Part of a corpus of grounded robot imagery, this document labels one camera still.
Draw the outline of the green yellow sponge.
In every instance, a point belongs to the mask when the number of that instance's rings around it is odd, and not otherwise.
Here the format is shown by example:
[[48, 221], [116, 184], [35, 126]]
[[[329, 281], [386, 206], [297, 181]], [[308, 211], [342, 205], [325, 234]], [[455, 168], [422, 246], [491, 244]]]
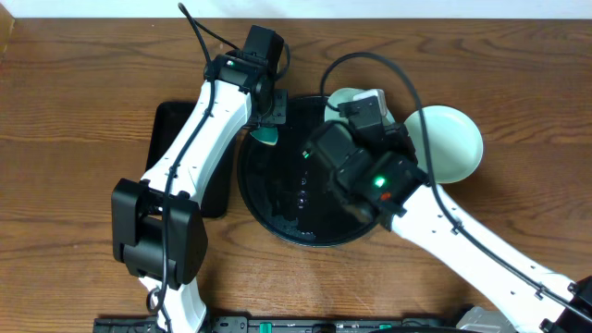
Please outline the green yellow sponge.
[[260, 143], [275, 146], [278, 143], [278, 129], [275, 127], [260, 127], [251, 131], [251, 136]]

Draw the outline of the mint green plate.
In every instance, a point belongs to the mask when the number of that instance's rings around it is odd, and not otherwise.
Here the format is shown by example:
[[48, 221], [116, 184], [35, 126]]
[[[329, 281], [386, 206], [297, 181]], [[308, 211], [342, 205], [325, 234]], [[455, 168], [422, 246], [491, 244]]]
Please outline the mint green plate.
[[[353, 101], [362, 100], [365, 97], [375, 96], [378, 98], [380, 104], [380, 111], [382, 115], [382, 122], [385, 126], [392, 125], [395, 123], [393, 115], [391, 115], [387, 104], [384, 91], [381, 89], [362, 90], [354, 88], [342, 88], [333, 92], [329, 98], [328, 103], [333, 106], [339, 106], [342, 103], [348, 103]], [[337, 120], [343, 123], [348, 123], [349, 120], [345, 116], [341, 116], [339, 111], [330, 109], [328, 106], [325, 107], [324, 120], [328, 122], [330, 120]]]

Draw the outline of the light green stained plate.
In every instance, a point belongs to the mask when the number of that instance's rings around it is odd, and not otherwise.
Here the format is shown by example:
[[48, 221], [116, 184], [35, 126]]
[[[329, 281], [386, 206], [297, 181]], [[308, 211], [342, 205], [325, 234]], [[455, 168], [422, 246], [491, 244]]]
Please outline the light green stained plate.
[[446, 106], [423, 108], [434, 177], [450, 184], [471, 176], [478, 168], [484, 142], [477, 125], [462, 111]]

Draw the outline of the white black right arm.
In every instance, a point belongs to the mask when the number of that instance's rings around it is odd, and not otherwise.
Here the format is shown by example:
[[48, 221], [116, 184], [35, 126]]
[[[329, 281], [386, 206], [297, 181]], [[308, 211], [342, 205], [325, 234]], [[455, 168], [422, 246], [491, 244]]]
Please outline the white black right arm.
[[404, 154], [372, 151], [346, 124], [315, 129], [302, 156], [328, 174], [339, 204], [431, 253], [480, 291], [518, 332], [588, 332], [591, 280], [539, 265], [484, 227]]

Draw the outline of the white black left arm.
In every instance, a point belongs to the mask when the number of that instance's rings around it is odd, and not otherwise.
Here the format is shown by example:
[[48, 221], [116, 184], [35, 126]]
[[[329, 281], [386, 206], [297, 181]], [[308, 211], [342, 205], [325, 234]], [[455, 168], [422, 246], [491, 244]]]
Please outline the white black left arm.
[[113, 254], [148, 290], [151, 326], [197, 332], [207, 313], [196, 280], [207, 250], [204, 194], [243, 127], [265, 124], [284, 92], [276, 55], [232, 51], [206, 67], [200, 95], [176, 138], [140, 180], [111, 196]]

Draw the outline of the black round tray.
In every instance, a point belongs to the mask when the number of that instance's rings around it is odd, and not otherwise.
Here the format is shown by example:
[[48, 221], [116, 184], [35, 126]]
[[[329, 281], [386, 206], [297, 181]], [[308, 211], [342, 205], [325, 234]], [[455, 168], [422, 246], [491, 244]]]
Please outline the black round tray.
[[327, 173], [301, 156], [302, 145], [324, 122], [323, 98], [288, 100], [287, 121], [274, 145], [245, 136], [237, 162], [240, 194], [255, 219], [284, 241], [331, 247], [357, 240], [376, 227], [362, 223], [327, 189]]

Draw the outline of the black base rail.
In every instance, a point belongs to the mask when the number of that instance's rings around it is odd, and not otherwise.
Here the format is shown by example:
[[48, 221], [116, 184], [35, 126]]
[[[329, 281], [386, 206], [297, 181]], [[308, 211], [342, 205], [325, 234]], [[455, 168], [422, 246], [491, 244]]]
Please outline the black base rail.
[[[374, 332], [389, 328], [419, 328], [430, 330], [453, 325], [440, 319], [406, 318], [401, 320], [314, 320], [314, 319], [248, 319], [244, 316], [218, 316], [206, 318], [198, 329], [203, 333], [350, 333]], [[156, 323], [156, 317], [144, 318], [96, 318], [94, 333], [164, 332]]]

